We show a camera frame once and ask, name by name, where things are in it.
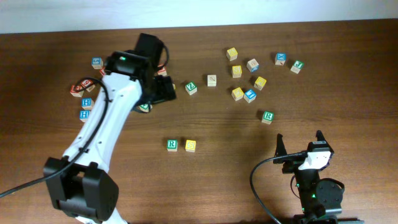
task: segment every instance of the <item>wooden block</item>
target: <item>wooden block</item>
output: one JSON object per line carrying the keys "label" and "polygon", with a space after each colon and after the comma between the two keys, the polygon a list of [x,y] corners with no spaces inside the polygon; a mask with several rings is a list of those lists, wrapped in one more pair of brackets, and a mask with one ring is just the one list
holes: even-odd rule
{"label": "wooden block", "polygon": [[157,71],[158,75],[163,75],[163,76],[167,76],[167,72],[166,72],[166,66],[164,66],[162,69],[160,69],[159,71]]}
{"label": "wooden block", "polygon": [[[83,93],[85,92],[84,90],[83,91],[79,91],[79,92],[77,92],[77,91],[75,91],[74,90],[74,85],[72,85],[72,87],[70,88],[70,93],[73,95],[73,96],[75,96],[75,97],[81,97],[81,96],[83,96]],[[83,87],[81,87],[80,85],[79,86],[77,86],[76,87],[76,90],[81,90]]]}
{"label": "wooden block", "polygon": [[187,140],[185,144],[185,150],[187,152],[195,152],[195,148],[197,147],[197,142],[194,140]]}
{"label": "wooden block", "polygon": [[235,101],[238,101],[241,98],[243,98],[243,91],[241,87],[237,87],[236,89],[232,90],[232,97],[234,98]]}
{"label": "wooden block", "polygon": [[290,69],[290,71],[299,74],[299,72],[301,71],[301,69],[304,67],[304,63],[297,60],[296,62],[294,62],[292,68]]}
{"label": "wooden block", "polygon": [[272,112],[266,111],[262,116],[261,122],[266,124],[271,124],[273,120],[274,120],[274,114]]}
{"label": "wooden block", "polygon": [[101,74],[102,76],[105,76],[105,75],[106,75],[106,73],[105,73],[105,68],[102,68],[99,72],[100,72],[100,74]]}
{"label": "wooden block", "polygon": [[167,140],[167,150],[169,152],[177,152],[178,141],[175,139]]}
{"label": "wooden block", "polygon": [[194,84],[194,82],[190,82],[185,85],[185,90],[188,92],[189,95],[192,95],[198,91],[198,87]]}
{"label": "wooden block", "polygon": [[[86,87],[88,87],[88,86],[91,85],[91,84],[93,84],[93,81],[91,81],[91,80],[84,80],[84,81],[82,81],[82,83],[81,83],[81,85],[82,85],[83,88],[86,88]],[[89,88],[87,88],[86,90],[87,90],[88,92],[91,92],[92,90],[94,90],[94,88],[95,88],[95,85],[92,85],[92,86],[90,86]]]}
{"label": "wooden block", "polygon": [[226,51],[226,57],[228,57],[229,61],[235,60],[238,58],[238,52],[233,47]]}
{"label": "wooden block", "polygon": [[256,61],[256,59],[252,59],[252,60],[248,61],[248,64],[246,66],[250,72],[255,72],[255,71],[257,71],[257,69],[259,69],[259,64]]}
{"label": "wooden block", "polygon": [[267,80],[262,77],[258,77],[256,82],[254,83],[254,87],[258,90],[262,90],[262,87],[264,87],[267,83]]}
{"label": "wooden block", "polygon": [[240,78],[242,76],[242,66],[232,66],[232,78]]}
{"label": "wooden block", "polygon": [[81,99],[81,107],[84,110],[92,110],[94,107],[94,100],[92,100],[91,98]]}
{"label": "wooden block", "polygon": [[250,89],[249,91],[244,93],[243,98],[248,102],[251,103],[254,99],[256,99],[256,93]]}
{"label": "wooden block", "polygon": [[285,53],[277,53],[275,56],[275,65],[284,65],[286,62]]}
{"label": "wooden block", "polygon": [[217,76],[208,75],[207,76],[207,86],[217,86]]}
{"label": "wooden block", "polygon": [[90,111],[80,111],[80,121],[86,122]]}
{"label": "wooden block", "polygon": [[148,104],[140,105],[139,109],[142,110],[143,112],[148,113],[149,109],[152,109],[152,105],[150,107]]}
{"label": "wooden block", "polygon": [[104,62],[100,57],[93,57],[93,59],[91,59],[91,65],[94,69],[102,69],[104,67]]}

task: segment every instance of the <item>white wall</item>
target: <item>white wall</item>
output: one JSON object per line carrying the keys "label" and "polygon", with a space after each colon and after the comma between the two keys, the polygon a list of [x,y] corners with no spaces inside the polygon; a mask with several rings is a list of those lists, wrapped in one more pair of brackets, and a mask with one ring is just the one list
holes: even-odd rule
{"label": "white wall", "polygon": [[0,0],[0,34],[398,17],[398,0]]}

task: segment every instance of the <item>wood grain surface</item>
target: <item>wood grain surface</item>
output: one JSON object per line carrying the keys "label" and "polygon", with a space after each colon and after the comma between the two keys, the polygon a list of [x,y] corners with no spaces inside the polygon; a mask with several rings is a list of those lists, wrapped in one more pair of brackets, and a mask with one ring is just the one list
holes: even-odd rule
{"label": "wood grain surface", "polygon": [[[340,217],[397,223],[398,20],[0,35],[0,191],[40,177],[48,157],[62,156],[82,127],[70,86],[100,77],[91,58],[134,48],[141,32],[169,47],[177,99],[131,113],[123,127],[109,174],[124,219],[267,222],[251,169],[274,155],[278,133],[291,153],[320,129],[335,150],[321,178],[346,186]],[[231,47],[238,59],[229,62]],[[274,65],[276,52],[287,53],[287,65]],[[252,58],[254,73],[246,69]],[[305,63],[298,75],[294,60]],[[242,65],[241,78],[231,77],[232,65]],[[208,74],[217,87],[206,86]],[[253,88],[258,76],[267,84],[257,98],[235,102],[231,90]],[[192,96],[190,81],[198,86]],[[275,113],[270,125],[260,121],[265,110]],[[178,152],[167,152],[169,138],[179,140]],[[195,153],[185,152],[185,139],[197,141]],[[290,218],[302,211],[281,168],[265,164],[254,185],[275,215]],[[52,208],[45,184],[0,199],[0,222],[78,223]]]}

